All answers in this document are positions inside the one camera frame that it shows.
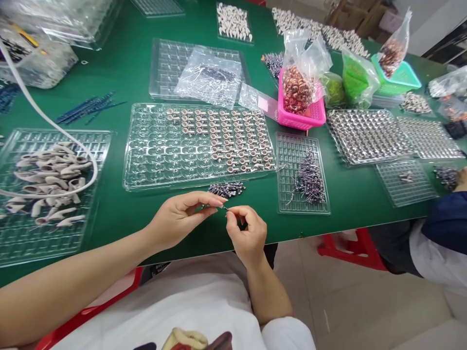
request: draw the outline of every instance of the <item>white shirt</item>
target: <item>white shirt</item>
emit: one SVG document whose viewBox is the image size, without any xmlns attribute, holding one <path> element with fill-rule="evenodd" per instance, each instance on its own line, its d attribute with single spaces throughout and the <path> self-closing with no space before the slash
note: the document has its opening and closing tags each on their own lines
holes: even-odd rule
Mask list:
<svg viewBox="0 0 467 350">
<path fill-rule="evenodd" d="M 162 349 L 173 328 L 198 331 L 209 344 L 232 334 L 233 350 L 316 350 L 308 327 L 285 317 L 263 331 L 251 310 L 246 270 L 231 253 L 171 263 L 135 292 L 70 333 L 53 350 Z"/>
<path fill-rule="evenodd" d="M 409 238 L 415 268 L 427 280 L 467 288 L 467 255 L 429 240 L 421 232 L 424 223 L 418 220 Z"/>
</svg>

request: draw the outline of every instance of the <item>forearm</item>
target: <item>forearm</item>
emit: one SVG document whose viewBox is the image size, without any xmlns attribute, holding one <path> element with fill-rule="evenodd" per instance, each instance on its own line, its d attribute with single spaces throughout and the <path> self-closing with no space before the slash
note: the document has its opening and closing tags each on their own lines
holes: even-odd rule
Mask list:
<svg viewBox="0 0 467 350">
<path fill-rule="evenodd" d="M 247 268 L 253 313 L 260 326 L 269 321 L 292 316 L 293 309 L 287 291 L 268 264 L 266 257 L 254 268 Z"/>
<path fill-rule="evenodd" d="M 139 231 L 0 289 L 0 348 L 32 343 L 80 312 L 156 252 Z"/>
</svg>

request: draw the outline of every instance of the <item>green plastic bag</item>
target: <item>green plastic bag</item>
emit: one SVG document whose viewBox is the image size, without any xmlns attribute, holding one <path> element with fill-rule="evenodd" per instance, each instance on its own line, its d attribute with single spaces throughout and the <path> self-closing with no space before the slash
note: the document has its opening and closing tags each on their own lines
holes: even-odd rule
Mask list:
<svg viewBox="0 0 467 350">
<path fill-rule="evenodd" d="M 347 104 L 342 78 L 339 75 L 326 72 L 321 76 L 320 80 L 326 91 L 324 95 L 326 107 L 340 107 Z"/>
<path fill-rule="evenodd" d="M 373 94 L 379 89 L 375 67 L 345 47 L 342 49 L 342 61 L 342 82 L 349 104 L 354 108 L 370 108 Z"/>
</svg>

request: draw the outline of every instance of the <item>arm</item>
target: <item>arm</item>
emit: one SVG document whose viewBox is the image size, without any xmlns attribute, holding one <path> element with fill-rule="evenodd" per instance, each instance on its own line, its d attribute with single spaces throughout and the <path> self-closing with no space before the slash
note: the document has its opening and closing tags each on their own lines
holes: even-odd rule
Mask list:
<svg viewBox="0 0 467 350">
<path fill-rule="evenodd" d="M 436 203 L 422 233 L 445 248 L 467 255 L 467 167 L 458 172 L 454 192 Z"/>
<path fill-rule="evenodd" d="M 237 216 L 248 223 L 245 231 L 238 227 Z M 226 217 L 235 252 L 247 269 L 251 304 L 259 325 L 264 327 L 276 318 L 292 316 L 287 292 L 264 255 L 266 223 L 248 206 L 230 208 Z"/>
<path fill-rule="evenodd" d="M 33 272 L 0 289 L 0 348 L 33 343 L 68 321 L 144 259 L 182 241 L 226 199 L 169 198 L 141 231 Z M 211 207 L 196 212 L 201 204 Z"/>
</svg>

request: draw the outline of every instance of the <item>pink plastic basket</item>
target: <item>pink plastic basket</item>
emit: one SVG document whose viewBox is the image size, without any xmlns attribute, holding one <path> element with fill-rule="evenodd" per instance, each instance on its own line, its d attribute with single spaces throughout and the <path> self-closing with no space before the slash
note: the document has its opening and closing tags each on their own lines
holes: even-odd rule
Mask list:
<svg viewBox="0 0 467 350">
<path fill-rule="evenodd" d="M 278 123 L 283 126 L 290 126 L 299 130 L 309 130 L 313 127 L 320 127 L 326 122 L 326 110 L 324 100 L 320 98 L 317 102 L 310 104 L 304 117 L 298 114 L 286 112 L 284 110 L 284 89 L 282 85 L 282 70 L 279 75 L 279 101 L 278 101 Z"/>
</svg>

